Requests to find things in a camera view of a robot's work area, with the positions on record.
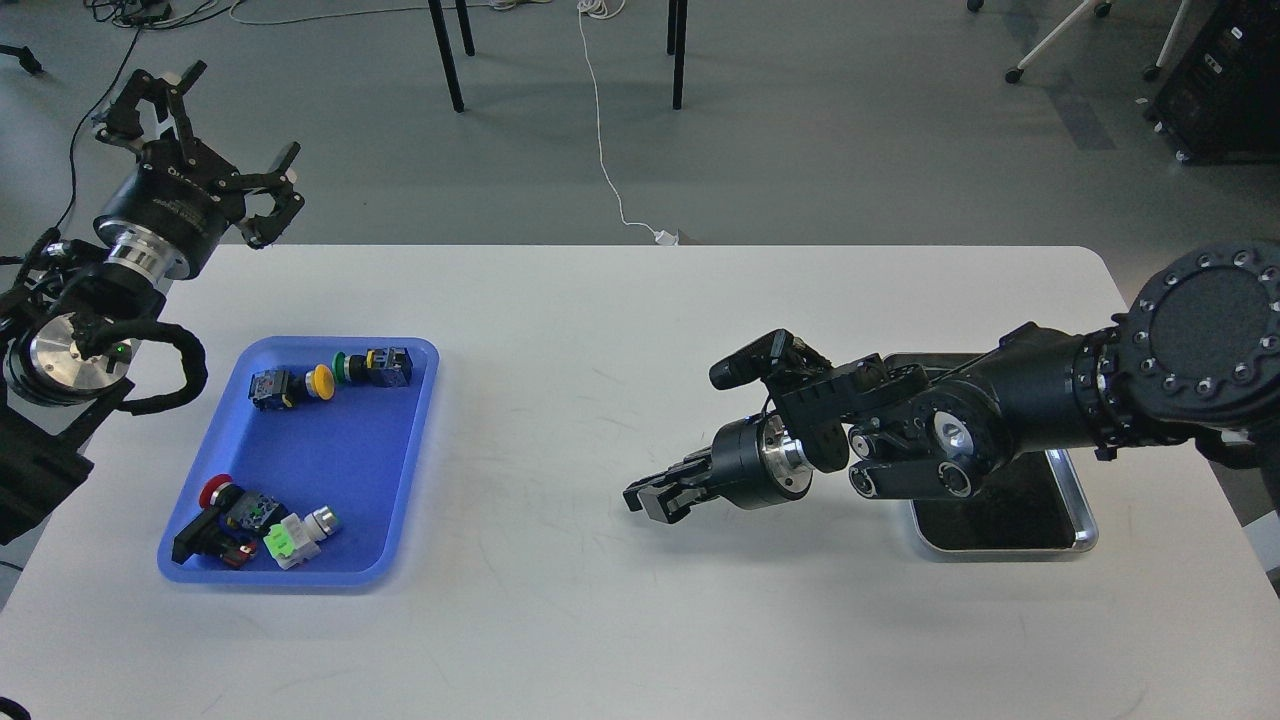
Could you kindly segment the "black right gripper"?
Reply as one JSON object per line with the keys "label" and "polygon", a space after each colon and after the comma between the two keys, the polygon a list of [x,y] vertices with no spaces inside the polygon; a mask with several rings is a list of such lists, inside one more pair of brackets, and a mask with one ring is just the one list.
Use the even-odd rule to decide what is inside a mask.
{"label": "black right gripper", "polygon": [[812,488],[813,465],[777,414],[756,414],[722,427],[700,448],[622,493],[630,512],[675,524],[714,497],[754,510],[799,501]]}

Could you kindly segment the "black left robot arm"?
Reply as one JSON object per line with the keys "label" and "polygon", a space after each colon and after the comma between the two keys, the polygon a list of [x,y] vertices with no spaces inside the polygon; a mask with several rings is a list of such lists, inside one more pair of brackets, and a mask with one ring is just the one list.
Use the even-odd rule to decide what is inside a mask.
{"label": "black left robot arm", "polygon": [[160,320],[163,282],[196,278],[233,227],[251,249],[270,246],[305,205],[291,178],[297,142],[271,169],[246,173],[193,132],[186,95],[205,70],[196,61],[179,79],[129,77],[93,120],[99,141],[136,159],[93,220],[97,241],[44,232],[3,293],[3,392],[79,407],[51,433],[3,405],[4,543],[83,486],[93,465],[82,448],[113,413],[165,413],[202,393],[206,352]]}

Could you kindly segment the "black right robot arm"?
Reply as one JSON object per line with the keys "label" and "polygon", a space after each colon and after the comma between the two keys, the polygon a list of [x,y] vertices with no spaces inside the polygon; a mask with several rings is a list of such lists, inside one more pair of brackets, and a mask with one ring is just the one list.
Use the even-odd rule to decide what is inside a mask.
{"label": "black right robot arm", "polygon": [[777,329],[716,363],[717,389],[759,380],[763,409],[623,491],[673,524],[714,498],[762,509],[803,498],[815,471],[847,470],[867,498],[978,496],[1025,454],[1193,441],[1206,459],[1260,470],[1277,497],[1279,251],[1212,243],[1153,274],[1112,324],[1069,334],[1028,322],[956,366],[836,366]]}

